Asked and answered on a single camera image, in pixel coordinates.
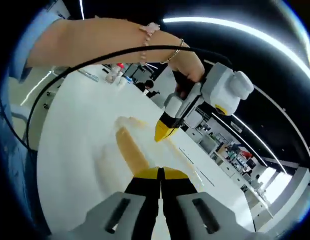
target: black cable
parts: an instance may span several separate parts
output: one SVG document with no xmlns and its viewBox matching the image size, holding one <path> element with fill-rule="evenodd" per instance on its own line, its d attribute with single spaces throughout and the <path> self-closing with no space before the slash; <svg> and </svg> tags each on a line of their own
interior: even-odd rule
<svg viewBox="0 0 310 240">
<path fill-rule="evenodd" d="M 15 135 L 15 137 L 18 139 L 19 142 L 21 142 L 21 144 L 30 152 L 34 152 L 34 150 L 30 149 L 30 147 L 18 136 L 18 134 L 15 132 L 13 126 L 11 125 L 9 119 L 7 118 L 7 115 L 5 113 L 5 109 L 4 109 L 4 106 L 3 106 L 3 103 L 1 102 L 0 100 L 0 108 L 2 110 L 1 114 L 2 116 L 4 117 L 8 127 L 10 128 L 10 130 L 12 131 L 12 133 Z"/>
<path fill-rule="evenodd" d="M 231 62 L 229 61 L 228 58 L 226 58 L 225 56 L 218 54 L 216 52 L 212 52 L 212 51 L 207 51 L 207 50 L 203 50 L 203 49 L 199 49 L 199 48 L 194 48 L 194 47 L 184 47 L 184 46 L 170 46 L 170 45 L 156 45 L 156 46 L 139 46 L 139 47 L 133 47 L 133 48 L 128 48 L 128 49 L 124 49 L 121 51 L 116 51 L 116 52 L 112 52 L 109 53 L 107 55 L 103 55 L 100 57 L 97 57 L 95 59 L 83 62 L 81 64 L 78 64 L 77 66 L 74 67 L 70 67 L 67 70 L 65 70 L 63 73 L 61 73 L 60 75 L 58 75 L 57 77 L 55 77 L 51 82 L 49 82 L 42 90 L 41 92 L 38 94 L 38 96 L 35 99 L 35 102 L 30 110 L 30 115 L 27 121 L 27 126 L 26 126 L 26 142 L 27 142 L 27 146 L 30 149 L 29 146 L 29 125 L 30 125 L 30 120 L 31 117 L 33 115 L 33 112 L 35 110 L 35 107 L 40 99 L 40 97 L 47 91 L 48 88 L 50 88 L 55 82 L 57 82 L 59 79 L 67 76 L 68 74 L 81 69 L 85 66 L 88 65 L 92 65 L 110 58 L 114 58 L 120 55 L 124 55 L 124 54 L 130 54 L 130 53 L 134 53 L 134 52 L 141 52 L 141 51 L 149 51 L 149 50 L 183 50 L 183 51 L 188 51 L 188 52 L 195 52 L 197 54 L 205 54 L 205 55 L 210 55 L 211 57 L 215 57 L 218 58 L 218 62 L 224 64 L 227 67 L 232 67 Z"/>
</svg>

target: bracelet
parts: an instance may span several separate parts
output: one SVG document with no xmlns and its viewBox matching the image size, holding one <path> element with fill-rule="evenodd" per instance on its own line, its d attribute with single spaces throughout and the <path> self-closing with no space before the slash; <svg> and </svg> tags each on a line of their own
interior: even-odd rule
<svg viewBox="0 0 310 240">
<path fill-rule="evenodd" d="M 149 23 L 147 26 L 140 26 L 139 29 L 142 31 L 146 32 L 146 38 L 143 42 L 143 46 L 149 46 L 148 41 L 150 40 L 152 34 L 154 34 L 154 32 L 160 30 L 160 25 L 151 22 Z M 141 52 L 140 54 L 140 65 L 144 66 L 146 64 L 146 51 Z"/>
<path fill-rule="evenodd" d="M 184 39 L 181 38 L 181 44 L 180 47 L 182 47 L 184 44 Z M 160 64 L 167 64 L 170 62 L 170 60 L 172 60 L 173 57 L 175 57 L 177 55 L 177 53 L 179 53 L 179 49 L 175 50 L 175 52 L 172 54 L 172 56 L 170 56 L 166 61 L 162 61 Z"/>
</svg>

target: bottle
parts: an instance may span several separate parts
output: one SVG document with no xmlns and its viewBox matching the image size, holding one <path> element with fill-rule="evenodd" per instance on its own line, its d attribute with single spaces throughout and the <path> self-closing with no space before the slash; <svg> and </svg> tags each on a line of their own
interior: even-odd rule
<svg viewBox="0 0 310 240">
<path fill-rule="evenodd" d="M 124 68 L 124 65 L 122 63 L 117 63 L 111 71 L 106 76 L 106 82 L 109 84 L 112 84 L 117 77 L 120 77 L 123 73 L 121 72 L 121 69 Z"/>
</svg>

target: floor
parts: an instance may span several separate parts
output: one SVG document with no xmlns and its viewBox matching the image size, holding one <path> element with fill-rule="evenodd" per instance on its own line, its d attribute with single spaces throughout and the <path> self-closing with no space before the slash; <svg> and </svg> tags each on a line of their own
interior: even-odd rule
<svg viewBox="0 0 310 240">
<path fill-rule="evenodd" d="M 15 78 L 9 79 L 9 99 L 12 105 L 23 108 L 23 110 L 30 111 L 32 105 L 39 92 L 44 86 L 55 78 L 51 67 L 35 67 L 23 83 L 18 83 Z M 55 92 L 63 79 L 55 83 L 49 91 Z M 33 113 L 30 129 L 29 129 L 29 143 L 31 149 L 38 150 L 40 135 L 42 127 L 48 110 L 44 108 L 44 104 L 51 104 L 53 96 L 44 94 Z M 23 137 L 26 130 L 26 123 L 20 118 L 13 117 L 14 129 L 20 138 Z"/>
</svg>

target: black ceiling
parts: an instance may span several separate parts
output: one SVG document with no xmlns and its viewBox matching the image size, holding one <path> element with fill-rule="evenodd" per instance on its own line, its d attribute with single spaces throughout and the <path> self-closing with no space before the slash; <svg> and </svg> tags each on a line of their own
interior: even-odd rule
<svg viewBox="0 0 310 240">
<path fill-rule="evenodd" d="M 307 12 L 310 6 L 302 7 L 295 2 L 290 2 L 292 8 L 302 21 L 306 21 L 310 30 L 310 12 Z M 72 17 L 82 18 L 79 1 L 64 0 L 64 3 Z M 255 0 L 184 0 L 178 3 L 157 0 L 143 4 L 83 0 L 83 6 L 85 18 L 98 15 L 128 19 L 143 25 L 158 22 L 162 29 L 184 38 L 192 47 L 227 56 L 235 70 L 246 73 L 254 85 L 285 108 L 310 147 L 310 80 L 294 62 L 273 46 L 233 28 L 191 22 L 165 24 L 161 21 L 167 17 L 196 16 L 242 23 L 278 39 L 308 65 L 304 46 L 274 5 Z M 310 169 L 310 158 L 300 137 L 283 114 L 258 91 L 255 90 L 240 103 L 236 115 L 267 143 L 278 159 L 299 163 Z M 223 117 L 223 120 L 236 122 L 231 116 Z M 272 158 L 249 131 L 244 130 L 241 136 L 258 154 Z"/>
</svg>

